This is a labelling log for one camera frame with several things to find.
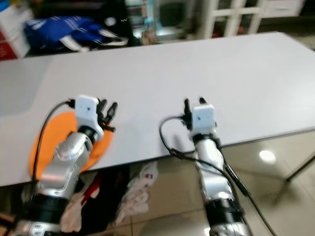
orange plate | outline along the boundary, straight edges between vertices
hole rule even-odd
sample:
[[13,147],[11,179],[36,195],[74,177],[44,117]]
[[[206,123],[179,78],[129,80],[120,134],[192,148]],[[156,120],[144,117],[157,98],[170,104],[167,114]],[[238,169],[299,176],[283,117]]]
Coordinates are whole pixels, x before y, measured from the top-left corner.
[[[54,118],[52,118],[44,131],[44,135],[41,142],[41,147],[39,151],[38,164],[36,170],[36,178],[39,179],[46,168],[46,166],[53,159],[56,146],[64,141],[71,131],[77,131],[76,119],[74,112],[65,112]],[[101,141],[95,142],[93,145],[93,150],[90,154],[90,158],[86,165],[83,167],[82,171],[87,170],[92,165],[94,165],[106,152],[108,146],[113,139],[114,133],[105,130],[104,137]],[[37,148],[38,137],[33,144],[31,149],[29,170],[32,176],[33,164],[35,159],[35,153]]]

black cable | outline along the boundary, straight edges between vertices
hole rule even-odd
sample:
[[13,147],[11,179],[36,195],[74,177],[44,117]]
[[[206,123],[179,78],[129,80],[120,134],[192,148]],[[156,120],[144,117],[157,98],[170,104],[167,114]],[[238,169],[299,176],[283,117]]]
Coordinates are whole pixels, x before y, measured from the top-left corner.
[[16,224],[18,223],[18,221],[20,220],[20,218],[22,217],[22,214],[26,211],[31,199],[32,199],[32,196],[33,194],[35,193],[35,187],[36,187],[36,182],[37,182],[37,179],[36,179],[36,170],[37,170],[37,164],[38,164],[38,157],[39,157],[39,151],[40,151],[40,146],[41,146],[41,141],[43,139],[43,134],[44,134],[44,130],[47,126],[47,123],[48,121],[50,120],[51,116],[53,115],[53,113],[61,106],[67,104],[69,105],[70,107],[72,107],[72,104],[73,104],[74,100],[71,99],[71,100],[67,100],[67,101],[63,101],[63,102],[60,102],[58,103],[57,105],[55,105],[52,110],[48,113],[43,125],[42,125],[42,128],[40,130],[40,133],[39,133],[39,136],[38,136],[38,142],[37,142],[37,148],[36,148],[36,153],[35,153],[35,158],[34,158],[34,164],[33,164],[33,172],[32,172],[32,177],[31,177],[31,197],[30,199],[24,204],[23,208],[21,209],[21,211],[15,216],[14,218],[14,221],[12,223],[12,225],[10,227],[8,227],[4,233],[3,236],[8,236],[10,231],[12,229],[15,228]]
[[35,186],[36,186],[36,171],[37,171],[37,164],[38,164],[38,158],[39,158],[39,150],[40,150],[40,146],[41,146],[41,141],[43,139],[43,134],[44,134],[44,130],[47,126],[48,121],[50,120],[51,116],[53,115],[53,113],[61,106],[67,104],[68,101],[63,101],[58,103],[57,105],[55,105],[52,110],[48,113],[38,136],[38,142],[37,142],[37,148],[36,148],[36,153],[35,153],[35,159],[34,159],[34,164],[33,164],[33,172],[32,172],[32,177],[31,177],[31,192],[34,192]]
[[[159,135],[160,135],[160,138],[164,144],[164,146],[166,147],[166,149],[169,151],[169,153],[175,157],[178,157],[180,159],[184,159],[184,160],[188,160],[188,161],[193,161],[193,162],[199,162],[199,163],[202,163],[202,164],[205,164],[205,165],[208,165],[210,167],[213,167],[214,169],[216,169],[217,171],[219,171],[226,179],[227,181],[229,182],[230,186],[231,186],[231,189],[232,189],[232,193],[235,197],[235,201],[237,202],[237,204],[240,206],[240,202],[239,202],[239,198],[238,198],[238,195],[237,195],[237,192],[236,192],[236,189],[235,189],[235,186],[233,185],[232,181],[230,180],[229,176],[223,172],[221,169],[219,169],[218,167],[214,166],[213,164],[209,163],[209,162],[206,162],[206,161],[203,161],[203,160],[199,160],[199,159],[195,159],[195,158],[190,158],[190,157],[187,157],[185,156],[184,153],[174,149],[174,148],[171,148],[167,142],[165,141],[165,138],[163,136],[163,133],[162,133],[162,127],[163,125],[169,121],[169,120],[172,120],[172,119],[180,119],[181,117],[179,116],[172,116],[172,117],[167,117],[165,119],[162,120],[160,126],[159,126]],[[226,162],[225,158],[224,158],[224,155],[221,151],[221,145],[219,145],[219,151],[221,152],[222,154],[222,157],[223,157],[223,161],[224,161],[224,164],[225,164],[225,167],[226,167],[226,170],[232,170],[232,168],[228,165],[228,163]],[[265,217],[263,216],[262,212],[260,211],[259,207],[257,206],[256,202],[254,201],[254,199],[252,198],[251,196],[251,193],[250,191],[247,189],[247,187],[243,184],[243,182],[241,182],[241,180],[238,178],[238,176],[232,171],[232,173],[229,172],[229,174],[231,175],[231,177],[233,178],[237,178],[237,181],[239,181],[239,184],[237,184],[237,186],[239,187],[240,191],[243,191],[246,193],[244,194],[245,197],[248,197],[249,200],[251,201],[252,205],[254,206],[254,208],[256,209],[258,215],[260,216],[260,218],[262,219],[263,223],[266,225],[266,227],[268,228],[268,230],[270,231],[270,233],[272,234],[272,236],[277,236],[277,234],[274,232],[274,230],[271,228],[271,226],[269,225],[269,223],[267,222],[267,220],[265,219]],[[242,217],[243,221],[244,221],[244,224],[246,224],[249,228],[249,231],[251,232],[251,234],[253,235],[252,233],[252,230],[248,224],[248,221],[245,217]]]
[[255,210],[257,211],[258,215],[260,216],[262,222],[264,222],[264,224],[266,225],[266,227],[268,228],[268,230],[270,231],[270,233],[273,236],[277,236],[277,234],[275,233],[275,231],[272,229],[272,227],[269,225],[268,221],[266,220],[266,218],[263,216],[262,212],[260,211],[259,207],[257,206],[256,202],[254,201],[254,199],[252,198],[251,195],[248,196],[249,200],[251,201],[252,205],[254,206]]

silver robotic arm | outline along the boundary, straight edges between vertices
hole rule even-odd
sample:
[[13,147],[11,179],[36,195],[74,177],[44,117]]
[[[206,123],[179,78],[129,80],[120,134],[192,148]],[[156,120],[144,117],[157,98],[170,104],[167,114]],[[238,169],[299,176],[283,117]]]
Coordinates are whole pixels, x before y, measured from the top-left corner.
[[[160,136],[170,154],[196,162],[200,176],[200,187],[203,196],[207,219],[210,225],[210,236],[252,236],[244,222],[242,208],[225,168],[238,186],[243,183],[225,163],[216,135],[215,110],[201,98],[200,104],[189,108],[185,100],[184,115],[166,118],[160,125]],[[186,157],[182,152],[170,148],[163,138],[161,127],[170,119],[180,119],[189,130],[189,139],[195,145],[195,158]],[[242,192],[248,191],[244,186]]]
[[93,143],[103,138],[104,129],[115,131],[108,124],[116,112],[117,103],[113,103],[107,116],[103,117],[105,105],[106,100],[93,97],[81,95],[75,99],[78,131],[70,133],[56,147],[13,235],[60,235],[61,216],[73,195],[80,171],[89,159]]

white table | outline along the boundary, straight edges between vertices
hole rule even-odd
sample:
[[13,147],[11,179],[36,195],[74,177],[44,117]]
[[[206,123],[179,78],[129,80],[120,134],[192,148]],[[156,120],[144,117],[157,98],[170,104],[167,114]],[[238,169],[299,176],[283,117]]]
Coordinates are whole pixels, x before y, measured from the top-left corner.
[[[30,180],[31,146],[47,112],[87,94],[118,102],[117,131],[91,169],[168,154],[160,121],[203,96],[223,145],[315,128],[315,53],[282,33],[73,53],[0,64],[0,185]],[[193,149],[165,126],[171,146]]]

tile floor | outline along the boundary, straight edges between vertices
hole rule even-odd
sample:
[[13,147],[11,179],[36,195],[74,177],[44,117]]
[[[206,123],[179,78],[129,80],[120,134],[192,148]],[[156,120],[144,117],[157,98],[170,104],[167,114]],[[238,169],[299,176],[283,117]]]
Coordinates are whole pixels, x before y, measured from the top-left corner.
[[[261,150],[272,151],[276,161],[263,162]],[[278,236],[314,235],[315,163],[289,185],[284,184],[284,178],[315,154],[315,132],[226,147],[223,153]],[[150,190],[149,212],[98,236],[209,235],[194,165],[166,158],[158,161],[158,169],[159,177]],[[249,201],[241,197],[241,204],[254,235],[268,236]]]

